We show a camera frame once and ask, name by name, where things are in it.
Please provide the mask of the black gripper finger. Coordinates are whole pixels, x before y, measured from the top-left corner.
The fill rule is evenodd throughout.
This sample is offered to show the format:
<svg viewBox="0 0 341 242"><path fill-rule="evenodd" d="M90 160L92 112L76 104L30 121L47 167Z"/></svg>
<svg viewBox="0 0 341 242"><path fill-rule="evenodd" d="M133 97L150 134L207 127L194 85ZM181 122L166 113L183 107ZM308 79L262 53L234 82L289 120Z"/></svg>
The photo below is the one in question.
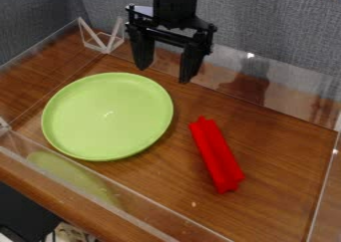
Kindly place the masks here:
<svg viewBox="0 0 341 242"><path fill-rule="evenodd" d="M127 32L130 35L134 61L137 67L141 70L145 70L154 61L155 39L147 34L146 31L143 31L134 25L127 26Z"/></svg>
<svg viewBox="0 0 341 242"><path fill-rule="evenodd" d="M194 43L189 43L181 54L179 61L179 79L182 84L190 82L191 78L197 75L202 60L205 56L205 48Z"/></svg>

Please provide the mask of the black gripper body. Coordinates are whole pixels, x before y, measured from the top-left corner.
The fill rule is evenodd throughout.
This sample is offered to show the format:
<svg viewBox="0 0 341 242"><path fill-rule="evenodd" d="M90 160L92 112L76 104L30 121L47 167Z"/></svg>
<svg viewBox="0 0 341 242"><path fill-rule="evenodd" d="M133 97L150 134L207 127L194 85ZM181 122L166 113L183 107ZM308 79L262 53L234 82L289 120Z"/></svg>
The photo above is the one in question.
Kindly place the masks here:
<svg viewBox="0 0 341 242"><path fill-rule="evenodd" d="M130 4L129 25L147 32L155 42L185 48L189 43L201 45L211 53L217 27L197 16L197 0L154 0L151 6Z"/></svg>

